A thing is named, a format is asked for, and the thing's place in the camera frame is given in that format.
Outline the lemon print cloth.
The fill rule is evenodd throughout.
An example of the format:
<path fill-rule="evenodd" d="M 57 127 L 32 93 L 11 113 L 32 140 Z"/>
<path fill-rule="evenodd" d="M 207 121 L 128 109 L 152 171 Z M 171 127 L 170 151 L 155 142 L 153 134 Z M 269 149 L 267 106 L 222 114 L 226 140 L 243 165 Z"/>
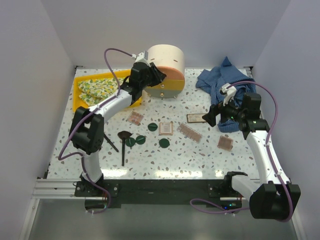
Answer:
<path fill-rule="evenodd" d="M 115 78 L 82 80 L 77 83 L 79 98 L 88 106 L 94 106 L 107 99 L 118 90 Z"/>

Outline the yellow plastic tray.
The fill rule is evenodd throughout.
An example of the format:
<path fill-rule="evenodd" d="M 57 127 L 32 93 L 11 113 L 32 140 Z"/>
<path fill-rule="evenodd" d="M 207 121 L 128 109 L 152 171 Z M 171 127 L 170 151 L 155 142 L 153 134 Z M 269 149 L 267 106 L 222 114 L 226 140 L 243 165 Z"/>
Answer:
<path fill-rule="evenodd" d="M 89 107 L 86 103 L 84 103 L 79 98 L 80 90 L 78 89 L 78 82 L 84 81 L 84 80 L 89 80 L 89 79 L 104 79 L 104 78 L 114 78 L 114 76 L 112 75 L 112 73 L 107 72 L 107 73 L 100 73 L 100 74 L 94 74 L 94 75 L 79 76 L 74 79 L 74 82 L 73 82 L 73 104 L 72 104 L 73 112 L 75 112 L 78 107 L 84 107 L 84 108 Z"/>

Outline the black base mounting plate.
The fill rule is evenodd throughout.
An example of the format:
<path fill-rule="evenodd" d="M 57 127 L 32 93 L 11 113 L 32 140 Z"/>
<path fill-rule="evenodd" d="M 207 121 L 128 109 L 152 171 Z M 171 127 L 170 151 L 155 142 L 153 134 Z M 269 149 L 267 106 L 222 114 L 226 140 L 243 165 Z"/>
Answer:
<path fill-rule="evenodd" d="M 188 205 L 192 199 L 212 202 L 223 210 L 242 207 L 241 195 L 223 189 L 222 179 L 101 179 L 110 193 L 111 208 L 123 205 Z"/>

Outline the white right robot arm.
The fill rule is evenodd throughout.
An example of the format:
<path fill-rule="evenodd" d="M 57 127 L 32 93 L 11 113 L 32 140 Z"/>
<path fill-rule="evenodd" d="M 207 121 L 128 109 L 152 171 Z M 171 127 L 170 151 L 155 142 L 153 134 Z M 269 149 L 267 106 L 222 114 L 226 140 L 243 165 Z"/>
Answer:
<path fill-rule="evenodd" d="M 223 183 L 223 192 L 230 197 L 240 193 L 249 201 L 249 210 L 255 219 L 287 222 L 292 218 L 301 196 L 300 187 L 291 183 L 273 148 L 271 129 L 261 118 L 262 98 L 257 93 L 245 93 L 241 106 L 234 101 L 219 102 L 209 108 L 202 118 L 212 127 L 221 121 L 238 123 L 249 148 L 253 153 L 260 183 L 253 182 L 244 172 L 228 172 Z"/>

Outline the black fan makeup brush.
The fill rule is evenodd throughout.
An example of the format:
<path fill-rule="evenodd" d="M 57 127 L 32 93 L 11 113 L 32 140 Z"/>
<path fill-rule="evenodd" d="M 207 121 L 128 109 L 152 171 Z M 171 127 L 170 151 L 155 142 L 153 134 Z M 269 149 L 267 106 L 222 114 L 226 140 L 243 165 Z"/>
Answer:
<path fill-rule="evenodd" d="M 121 166 L 125 165 L 125 145 L 126 140 L 132 136 L 132 133 L 128 131 L 120 131 L 117 133 L 117 136 L 121 139 Z"/>

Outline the black thin makeup brush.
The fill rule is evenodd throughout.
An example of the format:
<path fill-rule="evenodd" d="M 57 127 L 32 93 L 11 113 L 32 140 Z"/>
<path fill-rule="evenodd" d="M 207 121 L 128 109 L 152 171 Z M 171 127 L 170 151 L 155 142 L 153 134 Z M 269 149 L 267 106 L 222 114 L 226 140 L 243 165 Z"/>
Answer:
<path fill-rule="evenodd" d="M 114 145 L 114 143 L 108 138 L 108 136 L 104 133 L 103 134 L 104 139 L 107 141 L 108 144 L 118 153 L 118 148 Z"/>

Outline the round cream drawer organizer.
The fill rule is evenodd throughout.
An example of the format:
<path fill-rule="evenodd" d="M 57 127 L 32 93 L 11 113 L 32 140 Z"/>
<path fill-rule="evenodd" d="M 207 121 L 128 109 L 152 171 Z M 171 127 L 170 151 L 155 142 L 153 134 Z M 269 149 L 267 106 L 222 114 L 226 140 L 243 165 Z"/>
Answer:
<path fill-rule="evenodd" d="M 166 78 L 156 86 L 147 87 L 146 93 L 155 98 L 175 98 L 185 87 L 185 55 L 183 51 L 169 44 L 157 44 L 148 50 L 148 61 Z"/>

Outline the long brown labelled palette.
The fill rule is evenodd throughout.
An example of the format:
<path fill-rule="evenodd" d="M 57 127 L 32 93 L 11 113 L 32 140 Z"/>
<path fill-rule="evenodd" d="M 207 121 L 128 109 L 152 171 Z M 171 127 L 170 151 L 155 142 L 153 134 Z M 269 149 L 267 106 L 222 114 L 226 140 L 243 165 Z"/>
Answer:
<path fill-rule="evenodd" d="M 205 113 L 191 113 L 186 115 L 187 123 L 206 123 L 207 121 L 203 119 Z"/>

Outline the small brown square palette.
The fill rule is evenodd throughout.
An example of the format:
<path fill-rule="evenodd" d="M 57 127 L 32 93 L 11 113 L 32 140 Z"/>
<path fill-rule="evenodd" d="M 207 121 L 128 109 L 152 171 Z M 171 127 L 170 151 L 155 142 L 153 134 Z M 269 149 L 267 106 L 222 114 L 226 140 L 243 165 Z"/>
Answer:
<path fill-rule="evenodd" d="M 219 137 L 219 141 L 218 141 L 217 147 L 219 149 L 223 149 L 223 150 L 226 150 L 226 151 L 230 152 L 232 150 L 232 148 L 233 148 L 233 139 L 221 135 Z"/>

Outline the nine-pan orange eyeshadow palette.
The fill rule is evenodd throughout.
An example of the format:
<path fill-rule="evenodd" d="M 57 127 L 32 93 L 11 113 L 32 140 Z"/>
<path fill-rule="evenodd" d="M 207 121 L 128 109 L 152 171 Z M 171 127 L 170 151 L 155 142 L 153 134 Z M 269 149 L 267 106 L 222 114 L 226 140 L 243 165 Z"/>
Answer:
<path fill-rule="evenodd" d="M 127 122 L 131 123 L 131 124 L 134 124 L 136 126 L 139 126 L 141 124 L 141 121 L 143 120 L 144 118 L 144 115 L 143 114 L 140 114 L 136 111 L 132 111 L 128 118 L 126 119 Z"/>

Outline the square peach compact labelled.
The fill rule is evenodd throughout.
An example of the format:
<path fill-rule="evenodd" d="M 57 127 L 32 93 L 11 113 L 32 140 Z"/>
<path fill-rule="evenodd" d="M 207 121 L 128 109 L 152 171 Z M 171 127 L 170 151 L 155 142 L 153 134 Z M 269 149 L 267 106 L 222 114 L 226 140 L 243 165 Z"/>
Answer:
<path fill-rule="evenodd" d="M 172 136 L 173 135 L 173 123 L 172 122 L 160 122 L 159 123 L 159 135 L 160 136 Z"/>

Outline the green powder puff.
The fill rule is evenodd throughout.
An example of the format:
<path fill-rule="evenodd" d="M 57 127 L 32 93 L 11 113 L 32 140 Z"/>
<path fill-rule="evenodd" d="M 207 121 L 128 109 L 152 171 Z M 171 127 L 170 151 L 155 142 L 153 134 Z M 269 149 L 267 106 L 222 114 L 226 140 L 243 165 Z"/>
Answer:
<path fill-rule="evenodd" d="M 145 142 L 146 142 L 146 137 L 144 135 L 138 135 L 136 138 L 135 138 L 135 142 L 138 144 L 138 145 L 143 145 Z"/>
<path fill-rule="evenodd" d="M 133 147 L 136 144 L 136 140 L 133 137 L 129 137 L 125 140 L 125 144 L 128 147 Z"/>
<path fill-rule="evenodd" d="M 170 146 L 170 141 L 166 138 L 162 138 L 159 140 L 159 146 L 165 149 Z"/>
<path fill-rule="evenodd" d="M 155 132 L 158 129 L 158 124 L 152 122 L 152 123 L 147 125 L 147 128 L 148 128 L 149 131 Z"/>

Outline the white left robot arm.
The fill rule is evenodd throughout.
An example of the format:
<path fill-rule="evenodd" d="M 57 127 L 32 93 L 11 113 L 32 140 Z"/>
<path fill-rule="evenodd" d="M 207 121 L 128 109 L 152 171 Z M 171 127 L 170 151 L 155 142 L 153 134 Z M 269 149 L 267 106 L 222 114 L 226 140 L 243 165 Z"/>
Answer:
<path fill-rule="evenodd" d="M 151 63 L 136 62 L 119 89 L 93 108 L 78 107 L 74 113 L 69 140 L 81 156 L 82 177 L 88 181 L 86 191 L 99 196 L 104 184 L 99 151 L 104 141 L 105 123 L 123 109 L 133 105 L 147 87 L 161 84 L 167 75 Z"/>

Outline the long clear brown eyeshadow palette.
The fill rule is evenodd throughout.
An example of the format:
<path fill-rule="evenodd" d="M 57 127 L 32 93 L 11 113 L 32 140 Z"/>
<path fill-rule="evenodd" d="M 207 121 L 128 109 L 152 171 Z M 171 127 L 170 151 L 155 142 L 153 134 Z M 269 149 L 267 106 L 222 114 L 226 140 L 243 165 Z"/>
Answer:
<path fill-rule="evenodd" d="M 199 132 L 184 123 L 181 123 L 176 130 L 195 143 L 199 143 L 202 139 L 202 135 Z"/>

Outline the blue checkered cloth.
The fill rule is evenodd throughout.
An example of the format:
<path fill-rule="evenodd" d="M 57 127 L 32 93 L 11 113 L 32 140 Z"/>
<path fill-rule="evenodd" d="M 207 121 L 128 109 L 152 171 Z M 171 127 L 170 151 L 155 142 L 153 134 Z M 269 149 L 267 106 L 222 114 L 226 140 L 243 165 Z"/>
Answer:
<path fill-rule="evenodd" d="M 216 66 L 210 71 L 204 69 L 197 77 L 195 87 L 209 94 L 211 105 L 216 105 L 224 100 L 224 96 L 220 93 L 220 89 L 223 85 L 242 81 L 254 82 L 255 80 L 240 72 L 231 64 L 228 57 L 225 57 L 220 66 Z M 254 84 L 239 84 L 236 85 L 235 88 L 237 91 L 234 101 L 237 107 L 242 105 L 245 93 L 256 93 L 256 86 Z M 234 133 L 239 131 L 239 124 L 232 120 L 228 120 L 224 123 L 219 121 L 217 126 L 222 133 Z"/>

